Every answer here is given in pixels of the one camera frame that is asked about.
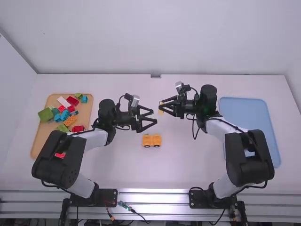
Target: wire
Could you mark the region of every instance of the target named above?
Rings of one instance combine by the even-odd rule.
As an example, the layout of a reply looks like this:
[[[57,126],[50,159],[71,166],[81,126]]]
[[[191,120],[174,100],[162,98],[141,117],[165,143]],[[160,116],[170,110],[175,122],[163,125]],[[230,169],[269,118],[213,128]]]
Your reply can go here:
[[[193,115],[193,118],[192,118],[192,137],[193,137],[193,139],[194,140],[196,140],[197,139],[197,137],[198,137],[198,132],[199,132],[199,129],[200,128],[198,128],[198,130],[197,130],[197,133],[196,133],[196,135],[194,136],[194,117],[195,117],[195,114]]]
[[[224,210],[222,211],[222,214],[220,215],[220,217],[217,219],[217,221],[216,221],[215,223],[211,223],[211,222],[209,221],[209,224],[211,224],[211,225],[216,225],[216,224],[220,221],[220,219],[222,218],[222,216],[224,215],[225,210],[226,210],[226,209],[224,209]]]
[[[55,187],[55,188],[57,188],[57,189],[62,189],[62,190],[63,190],[64,192],[66,192],[66,193],[73,194],[73,193],[67,191],[66,189],[64,189],[64,188],[62,188],[62,187],[59,187],[59,186],[56,186],[56,185],[46,185],[45,182],[44,182],[43,180],[41,180],[41,182],[42,182],[43,186],[45,186],[45,187]]]
[[[191,87],[191,89],[193,89],[196,92],[196,94],[198,95],[198,92],[195,88]]]
[[[186,114],[186,118],[187,118],[188,120],[190,120],[190,121],[196,121],[196,119],[188,118],[188,117],[187,117],[188,115],[192,115],[192,114]]]
[[[120,101],[121,101],[121,99],[122,99],[123,97],[125,97],[125,95],[122,95],[122,96],[119,98],[118,104],[120,104]]]
[[[146,223],[146,224],[150,224],[150,223],[151,223],[151,221],[146,220],[146,219],[144,218],[144,216],[142,216],[140,213],[137,213],[137,212],[136,212],[136,214],[139,215],[140,217],[142,217],[143,220],[142,220],[141,222],[144,222],[144,223]]]
[[[126,127],[128,127],[128,129],[123,129],[123,127],[125,127],[125,126],[122,126],[122,128],[116,126],[115,128],[117,128],[119,130],[130,130],[131,129],[131,127],[128,125],[126,125]]]

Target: blue tray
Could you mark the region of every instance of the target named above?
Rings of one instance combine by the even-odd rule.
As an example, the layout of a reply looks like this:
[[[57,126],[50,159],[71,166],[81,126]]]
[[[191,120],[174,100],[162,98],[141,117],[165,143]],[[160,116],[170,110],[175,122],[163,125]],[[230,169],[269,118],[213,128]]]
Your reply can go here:
[[[219,105],[220,113],[227,121],[245,129],[260,129],[264,132],[274,168],[278,168],[281,159],[265,101],[261,99],[222,97]],[[245,154],[246,156],[254,155],[251,152]]]

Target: black cable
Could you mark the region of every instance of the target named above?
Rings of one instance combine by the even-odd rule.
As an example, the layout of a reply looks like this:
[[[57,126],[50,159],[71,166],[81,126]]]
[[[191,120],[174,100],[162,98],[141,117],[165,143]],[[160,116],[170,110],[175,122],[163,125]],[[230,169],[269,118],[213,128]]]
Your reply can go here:
[[[222,216],[224,215],[225,210],[226,210],[226,209],[224,209],[224,210],[222,211],[222,214],[220,215],[220,217],[217,219],[217,221],[216,221],[215,223],[211,223],[211,222],[209,221],[209,224],[211,224],[211,225],[216,225],[216,224],[220,221],[220,219],[222,218]]]
[[[125,127],[125,126],[122,126],[122,128],[115,126],[115,128],[117,128],[119,130],[130,130],[131,129],[131,127],[128,125],[126,125],[126,127],[128,127],[128,129],[123,129],[123,127]]]
[[[195,88],[193,88],[193,87],[190,87],[190,88],[193,89],[196,92],[196,94],[198,95],[198,92]]]
[[[122,96],[119,98],[118,104],[120,104],[120,101],[121,101],[121,99],[122,99],[123,97],[125,97],[125,95],[122,95]]]
[[[197,133],[196,133],[196,135],[194,136],[194,117],[195,117],[195,114],[193,115],[193,118],[192,118],[192,137],[193,137],[193,139],[194,140],[196,140],[197,139],[197,137],[198,137],[198,132],[199,132],[199,129],[200,128],[198,128],[198,130],[197,130]]]
[[[73,194],[73,193],[67,191],[66,189],[64,189],[64,188],[62,188],[62,187],[59,187],[59,186],[56,186],[56,185],[46,185],[45,182],[44,182],[43,180],[41,180],[41,182],[42,182],[43,186],[45,186],[45,187],[55,187],[55,188],[57,188],[57,189],[62,189],[62,190],[63,190],[64,192],[66,192],[66,193]]]
[[[189,113],[188,113],[188,114],[186,114],[186,118],[187,118],[188,120],[190,120],[190,121],[196,121],[196,119],[193,119],[193,118],[188,118],[188,117],[187,117],[188,115],[192,115],[192,114],[189,114]]]

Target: yellow lego brick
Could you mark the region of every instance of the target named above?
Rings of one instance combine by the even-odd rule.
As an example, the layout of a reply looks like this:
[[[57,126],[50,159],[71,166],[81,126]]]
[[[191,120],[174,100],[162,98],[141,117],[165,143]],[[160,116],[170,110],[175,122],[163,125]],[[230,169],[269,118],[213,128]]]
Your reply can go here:
[[[64,121],[65,126],[71,126],[75,121],[77,120],[77,117],[75,115],[69,117],[66,121]]]
[[[164,114],[164,111],[162,111],[162,110],[158,110],[158,115],[163,115]]]

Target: cork board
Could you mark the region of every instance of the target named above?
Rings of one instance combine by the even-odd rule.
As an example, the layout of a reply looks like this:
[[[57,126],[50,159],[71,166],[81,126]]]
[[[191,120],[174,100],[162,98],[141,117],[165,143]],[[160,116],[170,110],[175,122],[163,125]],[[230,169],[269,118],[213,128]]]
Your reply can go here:
[[[77,120],[76,122],[68,127],[68,129],[71,131],[73,126],[84,126],[86,129],[89,127],[90,123],[90,116],[91,116],[91,111],[92,111],[92,105],[93,105],[93,96],[91,94],[83,94],[88,97],[88,103],[82,104],[79,101],[79,104],[75,107],[75,110],[79,112],[78,115],[76,115]],[[47,98],[45,108],[48,106],[53,106],[58,108],[61,104],[57,101],[57,99],[62,96],[65,99],[67,99],[69,96],[72,96],[75,98],[74,94],[52,94]],[[41,122],[39,124],[38,130],[36,137],[34,139],[33,145],[32,145],[32,150],[30,153],[30,156],[33,159],[36,159],[46,142],[49,134],[56,129],[60,124],[63,124],[63,122]]]

